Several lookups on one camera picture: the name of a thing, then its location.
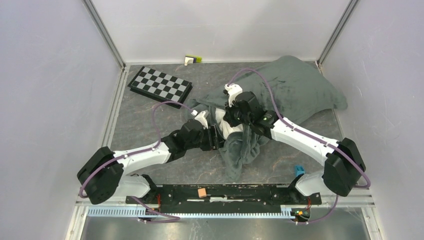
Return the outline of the zebra striped pillowcase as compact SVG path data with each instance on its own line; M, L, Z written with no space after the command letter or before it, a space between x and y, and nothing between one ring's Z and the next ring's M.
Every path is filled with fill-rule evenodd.
M348 107L345 95L336 89L318 70L306 62L285 55L256 69L259 75L246 72L238 77L238 84L245 92L253 92L259 104L266 110L273 110L276 103L278 112L293 123L300 125L314 114L324 110L345 110ZM228 101L224 86L192 97L188 106L199 112L208 110L208 123L216 125L215 108L223 109ZM225 164L225 177L230 182L240 180L243 166L255 161L261 153L261 147L270 140L243 126L241 138L225 140L218 151Z

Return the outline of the white pillow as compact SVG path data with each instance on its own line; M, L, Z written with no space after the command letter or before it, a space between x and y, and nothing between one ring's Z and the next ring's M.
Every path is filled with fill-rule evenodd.
M241 138L244 133L244 127L242 124L237 126L230 126L229 122L224 120L226 111L224 109L215 108L214 109L214 121L218 127L219 132L225 140Z

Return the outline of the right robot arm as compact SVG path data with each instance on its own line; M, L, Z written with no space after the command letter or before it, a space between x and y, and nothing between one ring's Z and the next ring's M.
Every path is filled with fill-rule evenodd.
M225 90L224 121L231 127L243 125L259 136L287 144L310 156L322 169L302 173L290 184L289 199L302 204L309 196L322 191L346 197L357 187L366 167L354 141L327 138L279 118L276 111L265 110L251 91Z

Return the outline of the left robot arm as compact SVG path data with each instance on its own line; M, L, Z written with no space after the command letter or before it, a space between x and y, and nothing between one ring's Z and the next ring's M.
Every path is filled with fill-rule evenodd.
M146 176L132 177L132 173L178 160L188 150L218 150L224 143L218 126L205 127L200 121L190 119L181 129L147 146L121 151L100 147L76 175L81 183L78 194L83 199L88 198L93 205L104 203L113 196L134 196L151 204L157 198L157 190Z

